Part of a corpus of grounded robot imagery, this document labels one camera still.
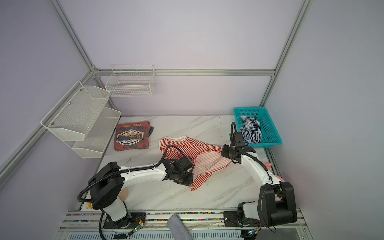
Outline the red white striped tank top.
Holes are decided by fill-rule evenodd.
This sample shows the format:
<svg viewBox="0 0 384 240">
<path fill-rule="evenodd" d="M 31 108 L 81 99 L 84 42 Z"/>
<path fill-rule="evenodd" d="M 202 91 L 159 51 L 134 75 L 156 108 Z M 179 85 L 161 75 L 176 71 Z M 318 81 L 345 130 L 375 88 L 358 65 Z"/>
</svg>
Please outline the red white striped tank top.
<svg viewBox="0 0 384 240">
<path fill-rule="evenodd" d="M 231 165 L 232 161 L 221 156 L 222 147 L 208 144 L 187 136 L 179 138 L 163 137 L 159 140 L 159 150 L 166 154 L 165 159 L 178 159 L 182 155 L 194 163 L 191 191 L 200 188 L 214 173 Z"/>
</svg>

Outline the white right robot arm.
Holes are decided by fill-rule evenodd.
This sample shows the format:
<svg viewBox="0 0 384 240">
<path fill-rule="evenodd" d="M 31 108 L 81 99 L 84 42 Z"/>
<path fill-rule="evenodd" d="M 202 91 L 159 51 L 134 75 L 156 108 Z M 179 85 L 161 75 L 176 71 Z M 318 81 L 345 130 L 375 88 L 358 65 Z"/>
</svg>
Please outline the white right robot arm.
<svg viewBox="0 0 384 240">
<path fill-rule="evenodd" d="M 239 227 L 266 227 L 295 223 L 298 219 L 294 187 L 274 175 L 249 146 L 224 145 L 221 156 L 245 168 L 259 185 L 257 201 L 240 203 L 234 217 L 224 213 L 226 221 Z"/>
</svg>

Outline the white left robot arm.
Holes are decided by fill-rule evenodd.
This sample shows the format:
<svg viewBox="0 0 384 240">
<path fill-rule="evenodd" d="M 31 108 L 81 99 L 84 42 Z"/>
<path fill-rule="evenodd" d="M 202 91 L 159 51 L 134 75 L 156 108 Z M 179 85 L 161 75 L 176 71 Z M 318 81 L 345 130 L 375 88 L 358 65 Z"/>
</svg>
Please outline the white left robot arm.
<svg viewBox="0 0 384 240">
<path fill-rule="evenodd" d="M 186 156 L 180 160 L 161 160 L 154 165 L 129 168 L 111 162 L 89 180 L 86 191 L 90 193 L 93 209 L 101 210 L 106 215 L 106 228 L 132 229 L 134 224 L 145 220 L 146 214 L 129 213 L 119 197 L 123 189 L 140 183 L 165 180 L 190 187 L 193 183 L 193 169 L 192 160 Z"/>
</svg>

